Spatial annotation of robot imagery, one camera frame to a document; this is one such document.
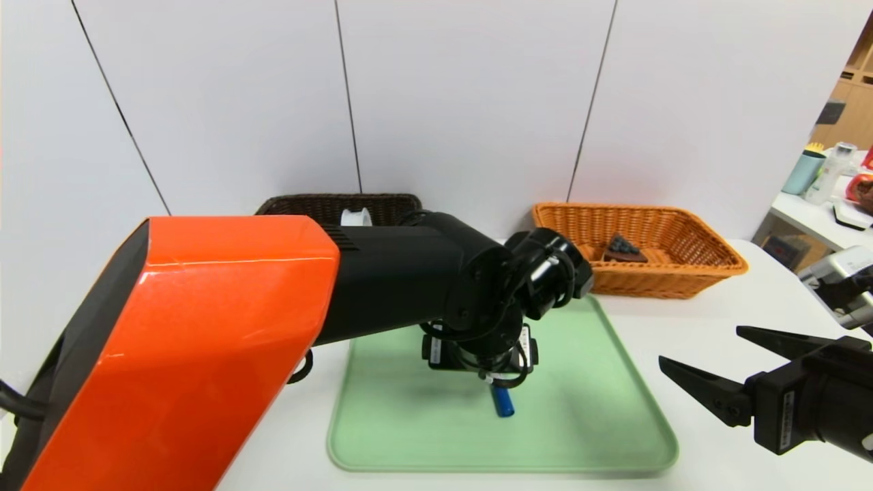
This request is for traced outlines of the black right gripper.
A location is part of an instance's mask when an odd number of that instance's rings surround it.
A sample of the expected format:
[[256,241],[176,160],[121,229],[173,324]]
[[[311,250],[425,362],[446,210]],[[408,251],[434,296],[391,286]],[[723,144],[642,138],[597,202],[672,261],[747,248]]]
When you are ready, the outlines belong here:
[[738,326],[736,335],[786,358],[743,383],[660,355],[661,373],[729,427],[750,426],[754,440],[783,455],[808,441],[871,461],[871,343]]

